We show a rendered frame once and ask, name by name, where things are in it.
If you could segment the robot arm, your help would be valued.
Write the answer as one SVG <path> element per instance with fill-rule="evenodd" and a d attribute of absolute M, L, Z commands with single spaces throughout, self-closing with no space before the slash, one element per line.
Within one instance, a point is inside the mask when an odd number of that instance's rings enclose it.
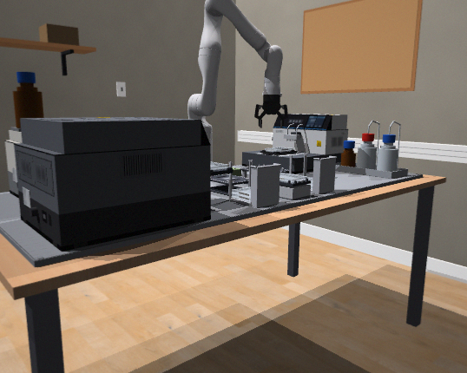
<path fill-rule="evenodd" d="M 201 120 L 210 143 L 210 161 L 213 162 L 213 132 L 205 116 L 215 111 L 217 80 L 220 65 L 222 17 L 228 18 L 242 38 L 267 62 L 262 95 L 280 95 L 280 70 L 283 60 L 282 49 L 271 46 L 266 37 L 244 16 L 233 0 L 206 0 L 204 28 L 198 63 L 203 78 L 201 94 L 191 95 L 188 104 L 188 119 Z"/>

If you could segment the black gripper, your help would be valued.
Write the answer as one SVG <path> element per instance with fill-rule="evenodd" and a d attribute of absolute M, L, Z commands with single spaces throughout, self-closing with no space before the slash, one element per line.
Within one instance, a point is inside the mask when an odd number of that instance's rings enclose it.
<path fill-rule="evenodd" d="M 263 108 L 263 112 L 260 116 L 259 109 Z M 280 113 L 280 108 L 284 109 L 285 116 Z M 280 95 L 263 95 L 263 105 L 256 105 L 254 117 L 259 119 L 259 127 L 262 128 L 261 118 L 265 115 L 278 115 L 280 117 L 280 128 L 284 127 L 284 120 L 288 117 L 287 105 L 280 105 Z"/>

